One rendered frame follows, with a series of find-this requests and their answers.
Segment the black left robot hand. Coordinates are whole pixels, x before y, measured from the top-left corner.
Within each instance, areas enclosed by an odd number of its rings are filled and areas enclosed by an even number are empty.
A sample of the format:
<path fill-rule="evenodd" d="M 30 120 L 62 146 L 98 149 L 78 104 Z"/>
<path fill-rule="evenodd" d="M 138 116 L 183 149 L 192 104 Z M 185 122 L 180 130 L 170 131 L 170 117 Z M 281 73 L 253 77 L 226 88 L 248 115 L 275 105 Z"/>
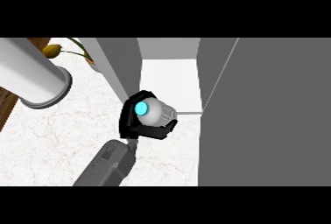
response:
<path fill-rule="evenodd" d="M 135 113 L 135 105 L 149 97 L 157 98 L 151 91 L 141 90 L 124 102 L 118 119 L 118 133 L 121 138 L 138 139 L 139 137 L 149 137 L 163 140 L 175 129 L 177 119 L 170 121 L 163 127 L 146 126 L 141 123 Z"/>

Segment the white cylinder with grey rim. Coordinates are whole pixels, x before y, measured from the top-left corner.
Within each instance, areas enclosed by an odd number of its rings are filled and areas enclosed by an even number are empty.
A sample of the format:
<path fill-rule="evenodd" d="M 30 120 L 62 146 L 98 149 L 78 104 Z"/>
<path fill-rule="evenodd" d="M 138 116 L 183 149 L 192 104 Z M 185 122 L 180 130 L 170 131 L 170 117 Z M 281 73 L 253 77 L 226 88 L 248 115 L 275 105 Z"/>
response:
<path fill-rule="evenodd" d="M 0 87 L 31 109 L 46 109 L 68 95 L 73 76 L 27 38 L 0 38 Z"/>

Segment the brown plant pot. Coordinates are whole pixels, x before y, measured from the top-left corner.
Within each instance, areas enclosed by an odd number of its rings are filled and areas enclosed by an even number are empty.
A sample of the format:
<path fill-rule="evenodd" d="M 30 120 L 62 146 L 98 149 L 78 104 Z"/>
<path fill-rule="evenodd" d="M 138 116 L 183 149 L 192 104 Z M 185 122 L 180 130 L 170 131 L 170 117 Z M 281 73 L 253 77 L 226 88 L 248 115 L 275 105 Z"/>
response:
<path fill-rule="evenodd" d="M 89 58 L 86 58 L 86 62 L 89 64 L 90 68 L 95 70 L 95 72 L 101 73 L 99 67 L 98 67 L 95 61 L 92 61 Z"/>

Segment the white water bottle cyan cap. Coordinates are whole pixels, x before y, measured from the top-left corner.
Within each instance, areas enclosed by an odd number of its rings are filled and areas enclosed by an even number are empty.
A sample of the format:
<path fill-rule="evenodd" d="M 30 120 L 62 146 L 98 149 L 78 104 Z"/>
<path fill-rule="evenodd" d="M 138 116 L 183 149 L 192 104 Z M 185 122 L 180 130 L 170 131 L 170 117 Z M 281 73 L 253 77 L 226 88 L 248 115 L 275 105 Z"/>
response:
<path fill-rule="evenodd" d="M 177 119 L 175 108 L 154 97 L 149 97 L 136 103 L 135 113 L 139 122 L 152 127 L 163 127 L 170 121 Z"/>

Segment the grey cabinet with white shelf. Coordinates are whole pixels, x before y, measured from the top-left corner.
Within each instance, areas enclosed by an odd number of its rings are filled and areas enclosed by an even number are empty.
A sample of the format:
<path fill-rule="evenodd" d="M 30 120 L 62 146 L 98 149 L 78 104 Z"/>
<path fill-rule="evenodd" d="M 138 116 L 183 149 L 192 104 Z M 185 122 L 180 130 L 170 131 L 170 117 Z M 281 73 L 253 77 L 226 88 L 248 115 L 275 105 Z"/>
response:
<path fill-rule="evenodd" d="M 83 38 L 98 69 L 121 100 L 141 90 L 182 115 L 207 108 L 238 38 Z"/>

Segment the yellow flower with green stems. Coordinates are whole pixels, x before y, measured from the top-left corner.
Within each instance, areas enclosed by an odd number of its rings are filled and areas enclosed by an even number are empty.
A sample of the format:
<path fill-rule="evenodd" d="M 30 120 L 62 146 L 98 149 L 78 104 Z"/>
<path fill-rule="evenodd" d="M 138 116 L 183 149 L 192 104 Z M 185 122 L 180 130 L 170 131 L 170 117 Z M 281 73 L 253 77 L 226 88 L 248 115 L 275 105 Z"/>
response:
<path fill-rule="evenodd" d="M 87 60 L 92 60 L 92 57 L 89 55 L 89 52 L 86 50 L 86 47 L 80 44 L 80 42 L 77 40 L 74 40 L 73 38 L 70 38 L 70 40 L 73 41 L 73 43 L 78 46 L 78 48 L 83 50 L 83 53 L 76 53 L 76 55 L 84 57 Z M 49 59 L 53 59 L 61 53 L 64 52 L 62 50 L 62 45 L 61 44 L 53 44 L 53 45 L 47 45 L 43 50 L 42 53 L 45 54 L 45 56 Z"/>

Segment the flat dark grey cabinet door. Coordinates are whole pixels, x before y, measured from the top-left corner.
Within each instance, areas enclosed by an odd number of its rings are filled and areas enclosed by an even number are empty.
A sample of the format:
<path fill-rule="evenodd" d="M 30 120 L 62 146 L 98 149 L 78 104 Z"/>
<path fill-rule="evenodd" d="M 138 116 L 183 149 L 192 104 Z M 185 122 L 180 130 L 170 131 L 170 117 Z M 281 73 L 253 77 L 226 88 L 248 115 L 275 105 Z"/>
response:
<path fill-rule="evenodd" d="M 331 38 L 244 38 L 201 116 L 203 186 L 331 185 Z"/>

